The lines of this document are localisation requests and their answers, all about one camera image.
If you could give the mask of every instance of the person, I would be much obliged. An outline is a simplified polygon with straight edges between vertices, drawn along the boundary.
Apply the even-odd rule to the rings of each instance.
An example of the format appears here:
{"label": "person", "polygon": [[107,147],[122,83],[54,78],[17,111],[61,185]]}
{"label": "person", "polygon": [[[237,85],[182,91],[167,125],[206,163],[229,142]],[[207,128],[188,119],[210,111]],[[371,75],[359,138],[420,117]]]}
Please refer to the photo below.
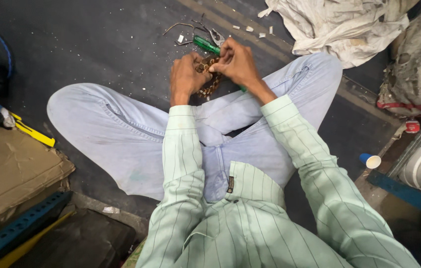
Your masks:
{"label": "person", "polygon": [[[210,72],[195,71],[201,60],[174,61],[169,113],[95,84],[48,103],[56,129],[121,189],[161,200],[137,267],[419,267],[317,134],[341,79],[337,58],[300,57],[261,79],[250,48],[228,38]],[[216,71],[248,92],[189,106]],[[285,212],[295,169],[318,236]]]}

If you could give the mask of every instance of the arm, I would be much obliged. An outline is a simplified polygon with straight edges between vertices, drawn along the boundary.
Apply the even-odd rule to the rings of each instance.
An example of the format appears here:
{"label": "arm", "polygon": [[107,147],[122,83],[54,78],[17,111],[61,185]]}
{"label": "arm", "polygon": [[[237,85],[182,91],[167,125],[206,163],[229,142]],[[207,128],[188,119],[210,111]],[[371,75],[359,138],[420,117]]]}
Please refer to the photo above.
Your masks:
{"label": "arm", "polygon": [[151,215],[149,233],[136,267],[170,267],[203,216],[204,171],[192,107],[194,88],[210,79],[196,74],[196,54],[176,60],[171,71],[171,105],[163,142],[164,199]]}
{"label": "arm", "polygon": [[285,95],[277,99],[261,81],[250,48],[229,38],[220,50],[222,72],[244,85],[262,105],[275,138],[299,169],[302,187],[317,221],[318,235],[357,268],[419,267],[398,243],[383,218],[363,199],[325,142]]}

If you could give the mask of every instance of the striped shirt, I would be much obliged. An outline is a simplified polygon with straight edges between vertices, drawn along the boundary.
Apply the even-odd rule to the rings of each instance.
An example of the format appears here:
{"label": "striped shirt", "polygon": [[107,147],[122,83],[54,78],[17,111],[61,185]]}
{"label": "striped shirt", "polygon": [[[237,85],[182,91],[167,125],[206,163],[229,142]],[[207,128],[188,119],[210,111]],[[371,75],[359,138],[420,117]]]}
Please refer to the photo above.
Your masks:
{"label": "striped shirt", "polygon": [[299,169],[318,236],[288,218],[282,189],[246,163],[231,162],[225,198],[208,204],[193,111],[174,106],[163,143],[164,199],[137,267],[420,267],[287,95],[261,111]]}

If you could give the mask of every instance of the metal frame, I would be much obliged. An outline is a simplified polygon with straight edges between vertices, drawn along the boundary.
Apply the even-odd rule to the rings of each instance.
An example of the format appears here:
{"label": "metal frame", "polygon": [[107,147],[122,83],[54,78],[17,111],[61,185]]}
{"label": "metal frame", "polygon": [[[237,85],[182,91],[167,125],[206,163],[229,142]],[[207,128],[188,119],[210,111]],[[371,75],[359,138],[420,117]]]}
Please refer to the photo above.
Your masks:
{"label": "metal frame", "polygon": [[65,206],[70,200],[71,195],[72,192],[55,192],[45,200],[29,208],[18,219],[2,228],[0,231],[0,253],[2,253],[2,250],[10,245],[14,239],[19,238],[20,235],[33,232],[34,228],[37,228],[44,223],[45,217],[43,216],[52,209],[59,205]]}
{"label": "metal frame", "polygon": [[421,131],[416,135],[416,137],[409,144],[409,146],[403,151],[399,159],[396,162],[394,162],[391,169],[386,174],[382,174],[376,170],[373,170],[367,178],[367,181],[372,185],[378,186],[386,190],[387,192],[392,193],[396,197],[403,199],[404,201],[415,206],[419,210],[421,210],[421,191],[399,182],[399,180],[397,179],[397,175],[406,165],[407,161],[409,161],[409,158],[420,146]]}

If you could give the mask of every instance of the shirt cuff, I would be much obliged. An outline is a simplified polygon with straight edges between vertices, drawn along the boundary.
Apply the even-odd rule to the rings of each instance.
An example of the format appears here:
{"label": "shirt cuff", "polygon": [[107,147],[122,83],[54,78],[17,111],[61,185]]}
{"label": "shirt cuff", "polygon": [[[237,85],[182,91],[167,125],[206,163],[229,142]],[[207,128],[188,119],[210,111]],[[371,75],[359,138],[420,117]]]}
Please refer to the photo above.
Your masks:
{"label": "shirt cuff", "polygon": [[299,114],[297,107],[291,101],[288,95],[283,95],[261,107],[261,111],[268,126],[279,125],[286,120]]}
{"label": "shirt cuff", "polygon": [[195,130],[195,117],[192,106],[177,105],[169,109],[166,132],[174,130]]}

